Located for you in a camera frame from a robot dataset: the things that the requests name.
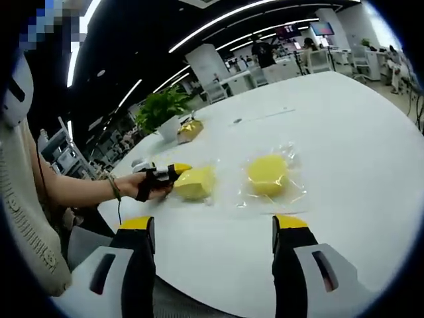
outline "human hand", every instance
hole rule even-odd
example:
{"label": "human hand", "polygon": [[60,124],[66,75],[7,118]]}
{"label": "human hand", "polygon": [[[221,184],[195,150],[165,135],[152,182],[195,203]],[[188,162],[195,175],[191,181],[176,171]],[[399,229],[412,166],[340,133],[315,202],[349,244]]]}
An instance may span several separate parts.
{"label": "human hand", "polygon": [[[145,172],[138,172],[130,174],[129,176],[117,178],[115,180],[121,195],[132,197],[135,199],[138,195],[138,185],[146,179]],[[167,184],[162,187],[151,188],[148,199],[155,199],[157,197],[164,197],[171,192],[173,184]]]}

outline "potted plant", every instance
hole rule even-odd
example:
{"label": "potted plant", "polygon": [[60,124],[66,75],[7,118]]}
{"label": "potted plant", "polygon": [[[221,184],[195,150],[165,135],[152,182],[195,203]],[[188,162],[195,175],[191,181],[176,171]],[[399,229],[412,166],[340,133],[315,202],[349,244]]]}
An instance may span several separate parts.
{"label": "potted plant", "polygon": [[164,140],[173,141],[181,127],[178,115],[188,109],[188,100],[178,85],[150,94],[138,111],[136,124],[147,134],[157,129]]}
{"label": "potted plant", "polygon": [[363,45],[363,46],[370,47],[370,40],[369,40],[369,39],[367,39],[367,38],[363,38],[363,39],[360,41],[360,43],[361,43],[361,45]]}

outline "white pot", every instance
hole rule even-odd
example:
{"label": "white pot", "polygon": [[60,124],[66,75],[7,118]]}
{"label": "white pot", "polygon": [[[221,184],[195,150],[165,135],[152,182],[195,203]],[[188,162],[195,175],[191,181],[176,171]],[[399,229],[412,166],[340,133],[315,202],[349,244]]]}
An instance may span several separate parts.
{"label": "white pot", "polygon": [[165,141],[171,142],[177,139],[177,132],[180,127],[181,124],[178,116],[174,116],[158,127],[158,132],[162,135]]}

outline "yellow sponge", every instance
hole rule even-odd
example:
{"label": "yellow sponge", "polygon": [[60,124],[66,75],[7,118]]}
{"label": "yellow sponge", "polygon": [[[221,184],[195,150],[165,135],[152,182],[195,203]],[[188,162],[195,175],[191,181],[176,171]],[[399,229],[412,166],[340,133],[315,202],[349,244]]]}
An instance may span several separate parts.
{"label": "yellow sponge", "polygon": [[257,158],[247,168],[247,174],[257,195],[278,195],[288,183],[286,161],[277,154]]}
{"label": "yellow sponge", "polygon": [[215,175],[211,166],[193,168],[182,173],[174,183],[174,189],[184,199],[197,200],[211,195]]}

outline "human arm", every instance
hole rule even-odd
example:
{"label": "human arm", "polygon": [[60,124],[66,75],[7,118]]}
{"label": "human arm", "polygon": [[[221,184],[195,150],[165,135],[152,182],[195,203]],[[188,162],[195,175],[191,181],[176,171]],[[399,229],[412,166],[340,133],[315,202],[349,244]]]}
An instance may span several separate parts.
{"label": "human arm", "polygon": [[[35,141],[29,131],[26,132],[26,139],[29,143],[31,166],[36,189],[42,197],[46,197],[42,181],[42,177],[44,177],[48,199],[65,207],[85,207],[115,198],[109,180],[81,180],[56,174],[50,169],[50,166],[41,155],[37,156]],[[119,188],[121,196],[135,198],[138,193],[138,185],[145,178],[146,174],[140,172],[123,178],[117,178],[115,183]],[[151,191],[149,199],[164,196],[169,193],[171,188],[172,186],[170,185],[163,189]]]}

